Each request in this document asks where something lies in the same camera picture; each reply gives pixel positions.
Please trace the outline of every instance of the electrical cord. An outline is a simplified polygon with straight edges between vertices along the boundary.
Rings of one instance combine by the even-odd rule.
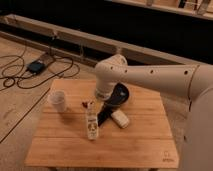
[[[5,88],[10,88],[12,86],[14,86],[16,84],[16,79],[30,79],[32,78],[34,75],[30,75],[29,77],[17,77],[17,76],[13,76],[13,77],[4,77],[4,82],[3,82],[3,86]]]
[[[25,55],[27,51],[27,44],[25,43],[25,47],[23,52],[21,53],[21,55],[5,55],[5,56],[0,56],[0,59],[4,59],[4,58],[15,58],[12,61],[8,62],[7,64],[4,64],[2,66],[0,66],[0,69],[2,69],[1,71],[1,76],[0,76],[0,80],[3,80],[3,88],[0,89],[0,91],[6,90],[10,87],[12,87],[13,85],[15,85],[15,78],[18,78],[18,75],[23,71],[24,66],[25,66],[25,61],[23,59],[23,56]],[[13,75],[7,75],[6,71],[8,69],[14,68],[14,67],[18,67],[20,68],[16,73],[14,73]],[[12,80],[13,83],[10,84],[9,86],[7,86],[8,80]]]
[[[18,81],[17,81],[17,83],[16,83],[17,86],[18,86],[20,89],[32,89],[32,88],[36,88],[36,87],[38,87],[38,86],[40,86],[40,85],[46,83],[48,80],[50,80],[50,79],[52,79],[52,78],[54,78],[54,77],[56,77],[56,76],[59,76],[59,75],[65,73],[66,71],[70,70],[74,65],[77,66],[77,71],[76,71],[73,75],[70,75],[70,76],[68,76],[68,77],[69,77],[69,78],[70,78],[70,77],[73,77],[73,76],[77,75],[77,74],[80,72],[80,67],[79,67],[78,65],[74,64],[74,62],[73,62],[73,60],[72,60],[71,58],[62,57],[61,59],[69,59],[69,60],[71,60],[71,63],[69,63],[69,62],[63,62],[63,63],[68,63],[68,64],[70,64],[70,66],[67,67],[66,69],[64,69],[64,70],[62,70],[62,71],[60,71],[60,72],[58,72],[58,73],[53,73],[53,75],[50,76],[49,78],[43,80],[42,82],[40,82],[40,83],[38,83],[38,84],[36,84],[36,85],[29,86],[29,87],[24,87],[24,86],[22,86],[22,85],[20,84],[23,80],[26,80],[26,79],[23,77],[24,74],[26,73],[26,72],[24,72],[24,73],[21,75],[21,77],[18,79]]]

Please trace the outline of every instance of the small bottle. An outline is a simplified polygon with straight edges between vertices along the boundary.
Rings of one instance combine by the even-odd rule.
[[[87,136],[89,140],[95,140],[98,138],[98,118],[96,112],[96,104],[89,102],[86,110],[86,125]]]

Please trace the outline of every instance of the table leg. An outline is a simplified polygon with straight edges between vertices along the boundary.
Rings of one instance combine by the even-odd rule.
[[[158,171],[158,169],[151,168],[149,171]]]
[[[58,171],[58,170],[56,169],[56,167],[48,167],[48,169],[49,169],[50,171]]]

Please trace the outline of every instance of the power adapter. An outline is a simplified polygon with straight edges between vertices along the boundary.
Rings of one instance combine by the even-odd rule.
[[[37,75],[40,74],[45,68],[46,67],[44,63],[39,61],[33,61],[27,66],[27,71]]]
[[[55,62],[55,59],[47,53],[42,54],[37,60],[31,62],[27,66],[27,71],[32,74],[40,74],[43,72],[50,64]]]

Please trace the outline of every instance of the dark wall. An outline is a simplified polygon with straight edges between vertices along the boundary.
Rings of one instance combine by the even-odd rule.
[[[104,0],[0,0],[0,10],[211,62],[213,21]]]

